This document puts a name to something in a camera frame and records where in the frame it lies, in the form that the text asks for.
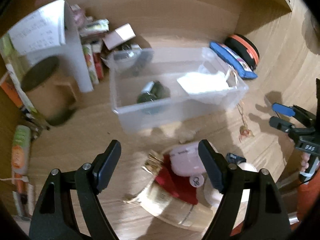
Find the right hand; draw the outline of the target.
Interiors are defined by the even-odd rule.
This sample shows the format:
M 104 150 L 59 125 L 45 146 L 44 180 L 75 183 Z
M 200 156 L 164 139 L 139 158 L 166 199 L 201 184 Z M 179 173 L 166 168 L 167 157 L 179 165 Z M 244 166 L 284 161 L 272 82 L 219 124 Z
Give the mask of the right hand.
M 300 171 L 301 172 L 305 172 L 308 169 L 308 167 L 309 167 L 309 159 L 310 159 L 310 154 L 302 153 L 301 162 L 300 162 L 300 165 L 301 165 Z

